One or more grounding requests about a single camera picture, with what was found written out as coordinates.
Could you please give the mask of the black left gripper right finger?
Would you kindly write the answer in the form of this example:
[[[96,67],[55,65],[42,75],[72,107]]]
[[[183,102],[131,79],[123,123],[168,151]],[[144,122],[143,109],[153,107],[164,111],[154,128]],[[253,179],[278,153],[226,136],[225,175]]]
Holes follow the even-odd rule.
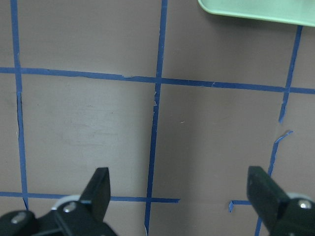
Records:
[[[248,168],[247,198],[269,235],[315,234],[315,202],[303,194],[286,193],[260,166]]]

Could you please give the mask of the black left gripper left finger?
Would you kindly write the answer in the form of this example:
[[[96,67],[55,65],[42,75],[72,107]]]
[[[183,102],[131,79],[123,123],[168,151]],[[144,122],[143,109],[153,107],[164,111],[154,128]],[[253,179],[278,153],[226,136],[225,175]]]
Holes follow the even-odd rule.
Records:
[[[109,169],[97,168],[82,194],[61,198],[44,216],[29,210],[0,218],[2,236],[114,236],[105,217],[110,202]]]

